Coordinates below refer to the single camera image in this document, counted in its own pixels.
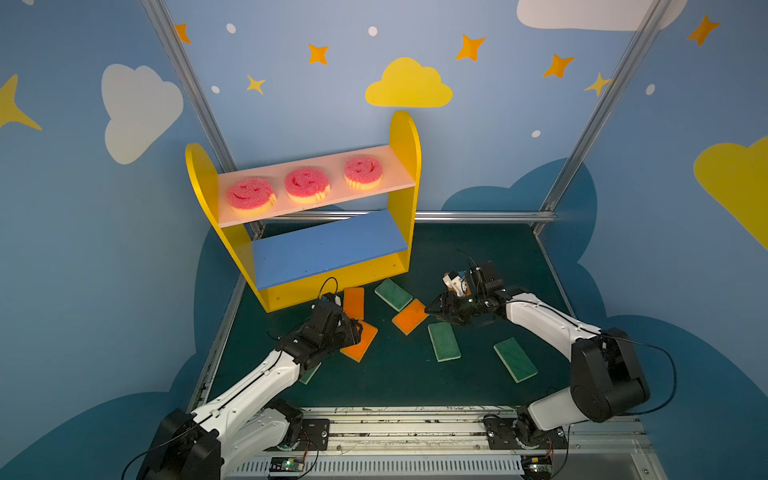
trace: sponge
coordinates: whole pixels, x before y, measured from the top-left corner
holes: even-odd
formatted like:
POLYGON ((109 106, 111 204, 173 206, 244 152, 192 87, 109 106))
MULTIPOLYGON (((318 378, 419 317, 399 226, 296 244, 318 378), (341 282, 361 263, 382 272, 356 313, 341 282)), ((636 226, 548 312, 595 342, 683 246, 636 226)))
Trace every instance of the sponge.
POLYGON ((514 338, 495 344, 493 350, 498 354, 498 358, 502 359, 504 366, 517 383, 530 379, 538 373, 536 366, 514 338))
POLYGON ((450 323, 433 323, 427 328, 438 362, 462 358, 462 353, 458 349, 456 336, 453 334, 453 327, 451 327, 450 323))
POLYGON ((355 320, 363 319, 363 300, 366 290, 362 287, 344 289, 344 313, 355 320))
POLYGON ((413 295, 400 288, 400 285, 393 282, 391 278, 381 282, 381 285, 373 291, 398 312, 404 309, 408 302, 413 300, 413 295))
POLYGON ((392 323, 408 335, 428 316, 428 313, 424 313, 424 304, 419 302, 419 299, 415 299, 402 312, 395 315, 392 323))
POLYGON ((360 333, 360 343, 352 346, 345 346, 340 350, 341 353, 348 356, 350 359, 360 363, 362 356, 368 351, 368 347, 371 346, 373 337, 379 332, 379 329, 368 323, 360 320, 362 325, 362 333, 360 333))
POLYGON ((302 375, 302 376, 301 376, 301 378, 299 379, 299 381, 300 381, 301 383, 303 383, 304 385, 306 385, 307 383, 309 383, 309 382, 310 382, 310 380, 312 379, 312 377, 314 377, 314 376, 315 376, 315 372, 317 372, 317 369, 318 369, 318 368, 320 368, 320 366, 321 366, 322 364, 323 364, 323 363, 322 363, 322 362, 320 362, 320 363, 318 363, 317 365, 315 365, 315 368, 313 368, 313 369, 310 369, 310 370, 307 370, 306 372, 304 372, 304 375, 302 375))

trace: yellow shelf base panel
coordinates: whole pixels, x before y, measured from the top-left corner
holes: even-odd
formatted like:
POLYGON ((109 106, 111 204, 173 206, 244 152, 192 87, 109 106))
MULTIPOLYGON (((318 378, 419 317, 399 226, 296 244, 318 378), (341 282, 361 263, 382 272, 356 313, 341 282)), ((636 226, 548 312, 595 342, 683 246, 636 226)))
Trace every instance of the yellow shelf base panel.
MULTIPOLYGON (((365 285, 408 271, 413 245, 416 202, 419 199, 422 173, 419 132, 408 113, 397 111, 392 116, 389 128, 389 146, 415 181, 414 187, 390 192, 387 205, 403 239, 408 244, 408 249, 259 290, 254 280, 253 248, 247 230, 243 225, 223 228, 219 226, 219 181, 214 163, 199 144, 187 145, 187 171, 197 200, 200 202, 208 221, 235 261, 237 268, 240 269, 267 312, 314 300, 317 298, 320 286, 330 276, 339 281, 339 291, 342 291, 348 287, 365 285)), ((325 291, 333 291, 335 288, 336 285, 333 282, 328 282, 325 291)))

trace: robotic arm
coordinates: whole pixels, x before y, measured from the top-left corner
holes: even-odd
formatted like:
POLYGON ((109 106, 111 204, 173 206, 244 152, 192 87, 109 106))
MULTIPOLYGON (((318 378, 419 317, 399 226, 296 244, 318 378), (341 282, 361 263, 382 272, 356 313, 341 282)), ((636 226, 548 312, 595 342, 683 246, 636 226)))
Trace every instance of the robotic arm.
POLYGON ((604 422, 650 398, 650 389, 629 336, 580 322, 516 286, 505 286, 493 263, 470 270, 475 292, 449 290, 427 308, 440 320, 466 325, 473 316, 495 313, 552 345, 571 363, 569 387, 518 410, 515 437, 541 443, 547 432, 584 420, 604 422))
POLYGON ((137 478, 219 480, 254 452, 295 445, 302 414, 273 397, 338 349, 359 343, 362 326, 340 304, 326 294, 309 320, 232 388, 189 414, 177 409, 168 415, 137 478))

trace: round smiley face sponge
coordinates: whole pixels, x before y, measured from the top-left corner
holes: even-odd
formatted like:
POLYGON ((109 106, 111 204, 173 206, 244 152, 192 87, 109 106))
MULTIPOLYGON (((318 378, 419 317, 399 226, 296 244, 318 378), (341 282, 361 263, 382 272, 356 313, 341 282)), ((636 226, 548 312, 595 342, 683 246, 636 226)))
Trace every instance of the round smiley face sponge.
POLYGON ((268 211, 277 201, 266 178, 251 177, 227 188, 227 203, 240 216, 252 217, 268 211))
POLYGON ((316 204, 331 191, 328 177, 316 168, 297 168, 286 175, 288 197, 298 204, 316 204))
POLYGON ((383 176, 381 162, 374 157, 361 155, 344 164, 344 181, 352 188, 371 190, 381 183, 383 176))

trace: yellow shelf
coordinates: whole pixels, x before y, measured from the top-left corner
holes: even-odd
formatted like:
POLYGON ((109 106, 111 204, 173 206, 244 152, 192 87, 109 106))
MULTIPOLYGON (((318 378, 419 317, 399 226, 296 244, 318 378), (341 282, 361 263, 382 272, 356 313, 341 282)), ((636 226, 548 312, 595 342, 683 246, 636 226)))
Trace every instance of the yellow shelf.
MULTIPOLYGON (((419 198, 419 182, 421 180, 422 170, 422 151, 421 143, 419 141, 419 132, 416 130, 416 126, 413 123, 411 116, 404 111, 396 112, 392 116, 392 122, 389 127, 389 145, 375 147, 375 149, 346 152, 345 154, 329 155, 326 157, 290 162, 288 164, 260 167, 219 175, 216 172, 213 162, 208 157, 208 154, 199 144, 187 145, 187 171, 190 175, 192 188, 197 195, 197 200, 200 202, 203 212, 219 234, 221 241, 229 251, 235 264, 240 269, 240 272, 243 274, 267 312, 273 312, 274 310, 315 299, 319 288, 329 276, 333 276, 339 281, 339 289, 341 290, 351 286, 365 285, 366 283, 375 282, 408 271, 413 244, 413 224, 415 221, 416 201, 419 198), (309 206, 298 204, 281 205, 280 198, 278 198, 278 203, 276 204, 277 208, 274 209, 273 212, 274 215, 268 213, 265 216, 254 217, 253 219, 238 219, 237 223, 230 223, 229 220, 223 222, 220 221, 223 220, 223 217, 221 216, 222 211, 220 210, 221 207, 225 207, 227 210, 231 211, 223 199, 222 189, 226 182, 231 181, 231 183, 229 183, 229 185, 231 185, 237 181, 234 180, 234 178, 238 177, 237 175, 241 175, 239 178, 242 178, 242 175, 268 176, 271 175, 270 172, 274 172, 274 174, 279 177, 280 186, 282 187, 282 178, 284 177, 284 174, 280 176, 280 172, 284 171, 287 173, 293 168, 296 168, 295 166, 291 167, 291 164, 313 162, 314 165, 312 166, 320 165, 321 167, 325 166, 325 168, 328 168, 329 165, 335 165, 338 167, 339 165, 343 165, 343 161, 346 161, 346 158, 349 156, 366 151, 375 151, 377 154, 374 156, 377 156, 380 160, 382 159, 382 155, 384 155, 384 158, 388 162, 388 168, 385 168, 385 178, 382 180, 382 185, 380 185, 379 189, 367 192, 355 191, 352 192, 355 195, 350 197, 350 192, 341 188, 338 181, 334 183, 329 175, 329 180, 332 181, 332 186, 329 198, 326 198, 327 203, 324 202, 322 204, 309 206), (387 176, 389 176, 390 183, 385 184, 387 176), (226 182, 223 182, 221 180, 222 178, 227 179, 226 182), (334 189, 337 190, 337 195, 331 198, 334 189), (368 197, 369 195, 385 192, 389 193, 387 210, 389 210, 392 219, 395 221, 395 224, 402 234, 402 238, 408 245, 407 250, 259 290, 255 280, 253 265, 253 250, 259 248, 258 242, 253 243, 251 241, 242 223, 272 217, 277 214, 285 214, 289 211, 301 211, 306 210, 307 208, 315 208, 321 205, 339 203, 341 201, 368 197)), ((337 173, 342 171, 336 167, 334 167, 334 169, 337 173)))

